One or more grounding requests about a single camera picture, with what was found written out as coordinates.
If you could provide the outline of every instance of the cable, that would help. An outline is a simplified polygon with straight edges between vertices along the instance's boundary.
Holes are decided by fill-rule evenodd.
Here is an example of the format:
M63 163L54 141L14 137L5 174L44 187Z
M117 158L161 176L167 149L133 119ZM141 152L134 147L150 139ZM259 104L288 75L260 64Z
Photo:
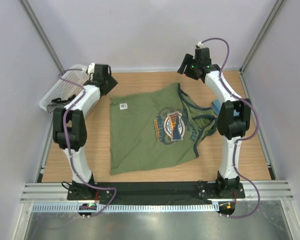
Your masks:
M77 86L77 87L79 87L79 88L82 89L82 94L65 111L65 113L63 115L63 119L62 119L63 130L64 130L64 135L65 135L65 142L66 142L66 147L68 148L68 152L69 152L70 165L71 165L72 171L74 172L74 174L78 177L78 179L81 182L83 182L86 186L88 186L88 187L90 187L92 189L103 190L103 191L114 191L114 193L113 193L111 199L108 201L108 203L100 211L95 212L95 213L93 213L93 214L90 215L90 217L95 217L95 216L99 215L100 213L102 213L113 202L113 200L115 199L116 194L117 194L117 189L115 187L98 187L98 186L93 186L93 185L87 183L79 175L79 173L77 172L77 170L75 168L73 156L72 156L72 153L71 153L71 144L70 144L69 134L68 134L68 128L67 128L67 115L68 115L69 111L86 95L86 90L85 90L85 88L82 85L80 85L80 84L78 84L76 82L73 82L73 81L69 81L69 80L67 80L67 79L65 79L65 78L62 77L66 72L69 72L69 71L81 71L82 72L82 69L80 69L80 68L70 68L70 69L64 70L63 72L60 72L59 75L58 75L59 79L61 79L62 81L66 82L66 83L69 83L69 84L73 84L73 85L75 85L75 86Z
M225 67L225 65L226 65L226 63L227 63L227 61L228 61L229 53L230 53L229 43L228 43L226 40L224 40L223 38L220 38L220 37L212 37L212 38L208 38L208 39L202 41L201 43L203 44L203 43L208 42L208 41L211 41L211 40L219 40L219 41L224 42L225 45L226 45L226 49L227 49L227 51L226 51L226 57L225 57L224 62L223 62L223 64L222 64L221 68L220 68L220 71L219 71L219 80L220 80L222 86L225 88L225 90L226 90L232 97L234 97L235 99L237 99L237 100L241 101L242 103L246 104L246 105L252 110L252 112L254 113L255 120L256 120L254 132L253 132L250 136L245 137L245 138L239 138L239 139L237 139L237 140L234 142L233 155L232 155L232 165L233 165L233 168L234 168L235 172L238 174L238 176L241 177L241 178L243 178L243 179L245 179L245 180L247 180L247 181L254 187L254 189L255 189L255 191L256 191L256 194L257 194L257 197L258 197L257 204L256 204L254 210L253 210L252 212L246 214L246 215L242 215L242 216L229 216L229 215L222 214L224 217L231 218L231 219L243 219L243 218L246 218L246 217L251 216L252 214L254 214L254 213L258 210L258 208L259 208L259 206L260 206L260 193L259 193L259 190L258 190L257 186L256 186L250 179L248 179L247 177L243 176L243 175L238 171L238 169L237 169L237 167L236 167L237 144L238 144L239 141L246 141L246 140L252 139L252 138L258 133L258 130L259 130L259 116L258 116L257 111L255 110L255 108L254 108L249 102L247 102L247 101L244 100L243 98L241 98L241 97L235 95L233 92L231 92L230 89L229 89L229 88L227 87L227 85L225 84L224 80L222 79L222 72L223 72L223 69L224 69L224 67Z

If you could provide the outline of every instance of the floor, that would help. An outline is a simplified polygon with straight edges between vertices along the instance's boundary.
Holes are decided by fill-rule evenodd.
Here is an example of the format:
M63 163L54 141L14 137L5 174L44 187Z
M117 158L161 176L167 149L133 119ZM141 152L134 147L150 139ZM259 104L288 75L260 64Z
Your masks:
M199 157L195 160L150 171L136 171L110 175L110 122L109 105L111 96L152 92L170 83L180 83L199 106L210 107L216 96L202 81L190 79L176 72L114 73L118 85L107 96L103 96L85 120L87 142L85 152L88 165L96 182L170 182L170 181L214 181L222 159L222 138L218 131L206 137L198 146ZM237 71L226 71L224 76L232 88L245 96ZM255 125L251 118L251 135ZM244 141L241 146L239 171L251 180L270 180L270 174L258 136ZM51 143L42 182L72 180L72 172L66 156L59 146Z

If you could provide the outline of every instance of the green t-shirt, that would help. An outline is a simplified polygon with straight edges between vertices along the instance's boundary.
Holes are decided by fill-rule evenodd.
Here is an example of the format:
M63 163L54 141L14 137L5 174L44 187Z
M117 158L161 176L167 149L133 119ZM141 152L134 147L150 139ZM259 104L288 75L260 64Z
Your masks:
M111 98L110 174L173 167L199 156L217 128L212 109L197 106L179 83Z

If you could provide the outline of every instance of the gray floor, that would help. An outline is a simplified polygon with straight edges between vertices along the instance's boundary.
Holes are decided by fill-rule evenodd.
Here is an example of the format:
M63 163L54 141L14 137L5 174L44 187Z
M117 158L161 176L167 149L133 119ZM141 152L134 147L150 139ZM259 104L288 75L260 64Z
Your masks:
M238 202L235 215L247 214L255 202ZM76 219L77 213L32 213L26 240L292 240L281 203L261 202L244 219L216 212L109 213ZM49 230L46 227L61 227Z

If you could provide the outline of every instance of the shirt tag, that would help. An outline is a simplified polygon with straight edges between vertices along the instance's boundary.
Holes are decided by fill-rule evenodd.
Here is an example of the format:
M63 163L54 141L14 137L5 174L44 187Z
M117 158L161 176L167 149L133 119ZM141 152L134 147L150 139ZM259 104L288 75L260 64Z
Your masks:
M128 109L128 104L126 103L120 103L120 110Z

